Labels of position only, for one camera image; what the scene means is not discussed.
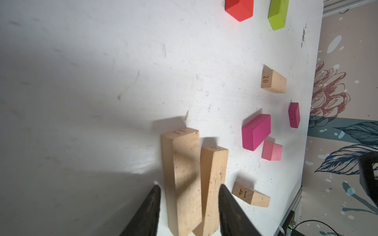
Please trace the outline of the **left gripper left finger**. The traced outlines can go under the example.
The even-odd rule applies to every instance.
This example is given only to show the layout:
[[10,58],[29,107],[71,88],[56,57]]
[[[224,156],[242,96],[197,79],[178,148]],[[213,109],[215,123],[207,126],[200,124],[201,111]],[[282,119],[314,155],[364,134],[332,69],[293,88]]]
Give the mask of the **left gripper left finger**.
[[156,236],[161,202],[161,188],[154,185],[120,236]]

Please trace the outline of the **thin wood block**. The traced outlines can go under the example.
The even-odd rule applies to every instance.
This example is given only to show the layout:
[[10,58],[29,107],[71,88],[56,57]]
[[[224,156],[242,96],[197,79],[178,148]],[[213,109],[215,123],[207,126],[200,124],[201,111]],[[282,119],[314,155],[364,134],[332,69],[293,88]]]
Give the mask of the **thin wood block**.
[[168,227],[189,235],[202,222],[199,131],[181,128],[161,135]]

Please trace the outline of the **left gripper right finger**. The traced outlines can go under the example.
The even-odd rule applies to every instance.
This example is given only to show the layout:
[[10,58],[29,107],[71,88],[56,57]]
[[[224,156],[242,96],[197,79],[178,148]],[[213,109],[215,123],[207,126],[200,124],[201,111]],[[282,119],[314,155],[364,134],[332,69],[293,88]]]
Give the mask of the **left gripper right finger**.
[[222,236],[261,236],[224,184],[220,185],[218,199]]

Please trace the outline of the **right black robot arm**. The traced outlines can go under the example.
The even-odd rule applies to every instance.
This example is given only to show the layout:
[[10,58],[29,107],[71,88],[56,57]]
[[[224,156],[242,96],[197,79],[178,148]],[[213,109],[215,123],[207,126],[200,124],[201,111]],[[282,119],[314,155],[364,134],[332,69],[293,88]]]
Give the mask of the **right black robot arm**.
[[376,206],[378,206],[378,180],[374,175],[373,165],[377,163],[377,152],[369,152],[358,158],[360,185]]

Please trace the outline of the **red block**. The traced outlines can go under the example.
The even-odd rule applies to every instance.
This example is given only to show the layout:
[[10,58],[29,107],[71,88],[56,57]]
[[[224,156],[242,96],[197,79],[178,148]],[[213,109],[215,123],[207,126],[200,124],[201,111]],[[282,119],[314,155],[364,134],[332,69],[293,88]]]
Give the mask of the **red block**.
[[226,0],[225,11],[238,22],[242,22],[253,17],[254,0]]

